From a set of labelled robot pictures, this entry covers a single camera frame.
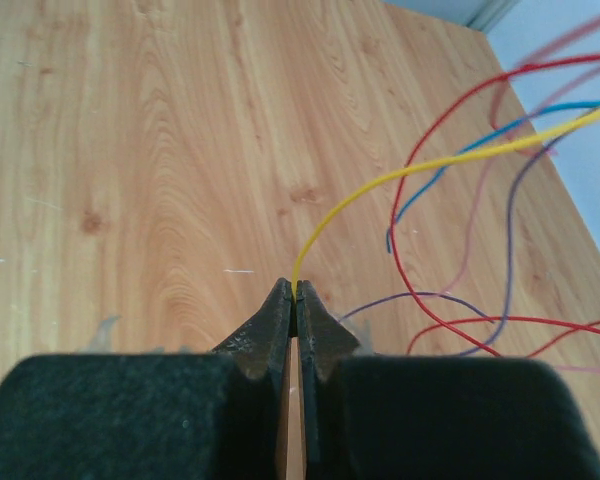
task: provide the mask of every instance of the yellow wire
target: yellow wire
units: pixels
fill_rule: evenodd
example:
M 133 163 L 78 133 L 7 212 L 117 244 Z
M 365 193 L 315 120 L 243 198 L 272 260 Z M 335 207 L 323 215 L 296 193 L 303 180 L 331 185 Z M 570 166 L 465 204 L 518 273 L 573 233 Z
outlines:
M 500 155 L 503 153 L 513 152 L 515 150 L 522 150 L 524 148 L 536 145 L 538 143 L 543 142 L 549 138 L 558 137 L 563 133 L 567 133 L 570 130 L 575 130 L 580 127 L 584 127 L 585 125 L 589 125 L 591 123 L 597 122 L 600 120 L 600 109 L 595 112 L 589 113 L 587 115 L 583 115 L 582 117 L 576 118 L 575 120 L 571 120 L 569 122 L 558 125 L 557 127 L 550 128 L 540 133 L 536 133 L 535 135 L 529 135 L 528 137 L 519 138 L 510 143 L 505 143 L 503 145 L 497 145 L 495 147 L 485 147 L 480 148 L 478 150 L 472 150 L 470 152 L 462 153 L 459 155 L 455 155 L 453 157 L 444 157 L 439 158 L 437 160 L 432 160 L 425 163 L 419 163 L 417 165 L 411 165 L 406 168 L 402 168 L 400 170 L 394 170 L 393 172 L 381 175 L 373 180 L 371 180 L 366 185 L 363 185 L 358 190 L 353 192 L 347 198 L 342 200 L 338 205 L 331 209 L 329 213 L 327 213 L 326 217 L 320 222 L 320 224 L 316 227 L 314 232 L 307 240 L 307 243 L 304 244 L 302 250 L 300 250 L 300 254 L 296 258 L 295 264 L 293 265 L 293 273 L 291 275 L 291 293 L 293 295 L 293 299 L 296 298 L 296 290 L 298 288 L 298 278 L 300 276 L 300 267 L 302 266 L 302 262 L 304 257 L 309 252 L 309 249 L 314 244 L 318 236 L 322 233 L 324 228 L 333 220 L 333 218 L 340 213 L 345 207 L 347 207 L 350 203 L 357 200 L 360 196 L 364 195 L 370 190 L 382 185 L 383 183 L 388 182 L 389 180 L 393 180 L 400 177 L 406 177 L 413 173 L 424 172 L 425 170 L 432 170 L 434 168 L 440 168 L 447 165 L 456 165 L 459 163 L 471 162 L 474 160 L 481 160 L 487 157 L 492 157 L 494 155 Z

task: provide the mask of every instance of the wooden board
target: wooden board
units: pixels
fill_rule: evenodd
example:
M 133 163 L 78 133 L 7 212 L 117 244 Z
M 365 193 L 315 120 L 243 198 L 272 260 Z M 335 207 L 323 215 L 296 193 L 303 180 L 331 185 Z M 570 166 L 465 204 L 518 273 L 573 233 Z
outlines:
M 450 102 L 498 71 L 482 34 L 375 1 L 0 1 L 0 379 L 36 352 L 209 349 L 290 276 L 329 208 L 401 166 Z M 463 107 L 419 159 L 489 132 L 489 99 Z M 502 118 L 521 114 L 507 98 Z M 524 158 L 497 161 L 453 292 L 492 314 Z M 451 169 L 400 226 L 417 288 L 456 272 L 480 169 Z M 337 314 L 402 291 L 384 251 L 394 192 L 357 201 L 307 258 L 302 277 Z M 547 160 L 519 195 L 515 266 L 514 313 L 600 318 L 600 255 Z M 429 324 L 403 300 L 353 328 L 399 354 Z M 523 355 L 558 332 L 512 325 L 497 347 Z M 437 332 L 417 351 L 465 347 Z M 572 335 L 542 358 L 600 366 L 600 338 Z M 564 376 L 600 448 L 600 375 Z

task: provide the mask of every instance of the white wall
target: white wall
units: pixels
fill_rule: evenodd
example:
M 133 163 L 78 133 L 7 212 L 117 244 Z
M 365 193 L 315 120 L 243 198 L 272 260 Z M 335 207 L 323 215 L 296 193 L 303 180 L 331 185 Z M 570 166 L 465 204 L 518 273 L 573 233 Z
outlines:
M 387 0 L 387 3 L 466 25 L 487 0 Z
M 600 0 L 521 0 L 493 27 L 488 38 L 502 68 L 509 70 L 536 48 L 597 15 L 600 15 Z M 566 48 L 554 58 L 593 51 L 600 51 L 600 32 Z M 516 80 L 514 90 L 524 108 L 532 111 L 559 86 L 588 68 L 591 67 L 531 74 Z M 562 100 L 598 99 L 600 76 Z M 537 130 L 542 130 L 571 116 L 545 117 L 533 123 Z M 553 161 L 558 173 L 600 250 L 600 123 L 571 134 L 556 147 L 556 153 Z

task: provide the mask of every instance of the wooden table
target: wooden table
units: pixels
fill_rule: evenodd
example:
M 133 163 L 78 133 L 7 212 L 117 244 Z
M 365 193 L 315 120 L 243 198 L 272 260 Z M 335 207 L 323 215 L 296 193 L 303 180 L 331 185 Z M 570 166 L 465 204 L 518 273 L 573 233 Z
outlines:
M 209 349 L 290 276 L 330 207 L 401 166 L 456 96 L 498 71 L 481 33 L 377 1 L 0 1 L 0 379 L 37 352 Z M 489 100 L 463 107 L 419 160 L 489 132 Z M 510 96 L 503 118 L 521 114 Z M 492 314 L 506 193 L 524 158 L 493 169 L 453 292 Z M 452 168 L 401 224 L 417 288 L 456 272 L 480 169 Z M 307 258 L 302 277 L 334 313 L 403 289 L 384 250 L 394 192 L 348 208 Z M 525 180 L 515 220 L 513 312 L 599 319 L 600 255 L 548 160 Z M 400 300 L 352 328 L 401 354 L 429 324 Z M 497 347 L 523 355 L 559 331 L 511 325 Z M 417 351 L 461 348 L 438 331 Z M 600 366 L 600 338 L 572 335 L 541 358 Z M 564 378 L 600 449 L 600 375 Z M 290 435 L 296 478 L 297 423 Z

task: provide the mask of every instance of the white mark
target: white mark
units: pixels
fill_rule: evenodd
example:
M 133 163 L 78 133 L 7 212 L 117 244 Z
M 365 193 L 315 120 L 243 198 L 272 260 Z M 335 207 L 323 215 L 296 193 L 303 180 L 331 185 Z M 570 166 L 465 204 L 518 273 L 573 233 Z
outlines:
M 59 210 L 59 211 L 62 211 L 62 208 L 60 208 L 60 207 L 58 207 L 58 206 L 56 206 L 56 205 L 54 205 L 54 204 L 52 204 L 52 203 L 49 203 L 49 202 L 43 202 L 42 200 L 36 200 L 35 198 L 30 198 L 30 197 L 24 197 L 24 198 L 26 198 L 26 199 L 27 199 L 27 200 L 29 200 L 30 202 L 33 202 L 33 203 L 38 203 L 38 204 L 40 204 L 40 205 L 44 205 L 45 207 L 49 207 L 49 208 L 53 208 L 54 210 Z

